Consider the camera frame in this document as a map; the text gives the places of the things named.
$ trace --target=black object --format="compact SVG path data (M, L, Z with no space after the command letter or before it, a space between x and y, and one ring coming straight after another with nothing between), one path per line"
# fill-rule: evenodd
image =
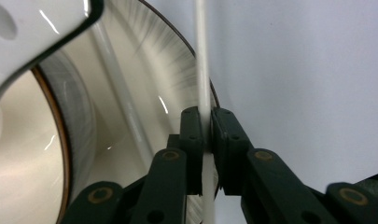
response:
M253 148L232 112L212 111L212 133L219 185L226 195L242 196L247 223L378 223L378 198L347 183L329 185L326 195L306 187L274 152ZM63 224L185 223L186 195L202 192L202 154L199 114L191 107L182 112L180 134L170 135L146 177L126 189L108 182L89 186ZM94 189L110 186L116 191L110 201L89 202Z

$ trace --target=white rod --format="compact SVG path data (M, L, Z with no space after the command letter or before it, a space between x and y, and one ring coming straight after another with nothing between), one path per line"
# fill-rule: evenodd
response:
M110 43L109 36L101 21L98 21L95 25L93 25L91 31L104 60L107 74L111 80L111 85L116 91L119 103L122 106L125 117L128 121L128 126L133 134L136 146L139 149L139 154L145 167L149 169L154 156L153 151L151 150L150 143L145 135L142 123L137 116L133 105L132 96L128 90L124 76L122 75L119 62Z
M198 110L200 112L205 137L205 152L203 154L203 223L214 224L214 157L208 146L210 137L211 90L208 74L205 12L206 1L196 0Z

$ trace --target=brown rim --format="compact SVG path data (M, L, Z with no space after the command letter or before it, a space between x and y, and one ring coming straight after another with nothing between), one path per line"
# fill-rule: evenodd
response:
M71 188L71 157L69 153L69 142L67 139L66 126L63 122L63 116L61 109L58 107L56 98L48 82L44 79L43 73L39 67L34 67L32 73L40 86L40 89L44 93L49 108L51 109L52 116L54 117L55 124L57 126L58 135L60 136L61 148L63 153L63 198L61 201L61 209L58 215L57 223L61 223L66 207L69 202L70 188Z

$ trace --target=thin white stick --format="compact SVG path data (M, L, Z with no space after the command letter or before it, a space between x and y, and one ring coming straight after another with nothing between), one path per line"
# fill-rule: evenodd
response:
M111 85L117 93L119 103L125 113L128 126L133 134L136 146L145 167L148 169L153 160L153 151L148 142L142 123L140 122L133 105L133 99L128 91L127 83L124 80L116 54L110 43L109 36L101 21L98 21L91 31L95 37L95 42L101 52L102 58L107 69L107 74L111 80Z
M197 85L198 85L198 110L201 116L203 134L205 137L205 152L203 154L203 223L215 223L214 202L214 158L209 142L210 116L211 116L211 91L208 74L208 50L206 43L206 1L196 0L196 25L197 25Z

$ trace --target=brass screw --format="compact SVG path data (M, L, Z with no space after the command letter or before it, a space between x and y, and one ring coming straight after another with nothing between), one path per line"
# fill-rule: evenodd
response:
M261 161L271 161L273 159L273 155L266 151L257 151L255 157Z
M113 190L108 187L93 190L88 197L90 203L103 203L109 200L113 195Z
M166 161L174 161L174 160L177 160L179 158L179 154L175 151L166 151L162 154L162 157Z
M366 205L369 203L367 197L355 189L343 188L339 190L339 193L347 202L357 205Z

